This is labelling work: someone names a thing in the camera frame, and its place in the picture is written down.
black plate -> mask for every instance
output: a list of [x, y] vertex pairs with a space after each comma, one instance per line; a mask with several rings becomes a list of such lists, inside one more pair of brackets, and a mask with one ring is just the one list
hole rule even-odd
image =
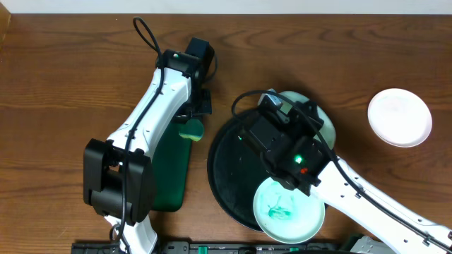
[[[239, 116], [244, 118], [252, 111]], [[229, 120], [210, 147], [207, 161], [210, 189], [229, 216], [250, 229], [262, 231], [254, 218], [253, 199], [268, 173], [261, 160], [239, 139], [239, 127], [237, 120]]]

green led light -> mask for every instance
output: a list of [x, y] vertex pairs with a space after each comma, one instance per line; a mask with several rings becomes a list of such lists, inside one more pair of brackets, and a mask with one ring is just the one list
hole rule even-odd
[[303, 158], [301, 155], [295, 155], [294, 161], [298, 164], [302, 163]]

white plate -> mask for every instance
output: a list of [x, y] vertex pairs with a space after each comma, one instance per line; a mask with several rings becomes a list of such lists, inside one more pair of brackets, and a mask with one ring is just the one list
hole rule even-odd
[[398, 147], [419, 145], [432, 130], [432, 115], [427, 105], [403, 89], [391, 88], [375, 95], [367, 117], [375, 134]]
[[309, 240], [322, 227], [325, 204], [300, 190], [286, 190], [272, 178], [256, 191], [253, 211], [261, 229], [281, 243], [295, 244]]

wood grain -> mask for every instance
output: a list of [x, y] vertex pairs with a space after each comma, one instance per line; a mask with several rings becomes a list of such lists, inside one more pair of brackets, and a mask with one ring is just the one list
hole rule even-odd
[[[234, 222], [208, 185], [210, 143], [242, 92], [294, 90], [316, 100], [337, 132], [337, 153], [416, 213], [452, 228], [452, 17], [144, 15], [160, 47], [210, 41], [219, 58], [213, 115], [193, 144], [184, 204], [151, 212], [161, 237], [266, 241]], [[0, 251], [67, 253], [109, 226], [82, 199], [82, 154], [131, 113], [152, 79], [156, 54], [132, 15], [14, 15], [0, 53]], [[413, 91], [433, 131], [418, 147], [380, 141], [367, 121], [379, 91]], [[243, 110], [256, 98], [239, 104]], [[317, 238], [365, 230], [332, 207]]]

light green plate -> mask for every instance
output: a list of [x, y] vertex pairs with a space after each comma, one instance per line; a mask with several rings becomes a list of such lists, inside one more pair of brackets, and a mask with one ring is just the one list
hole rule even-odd
[[325, 204], [300, 190], [286, 190], [267, 178], [256, 191], [253, 211], [261, 229], [281, 243], [302, 243], [315, 236], [325, 219]]

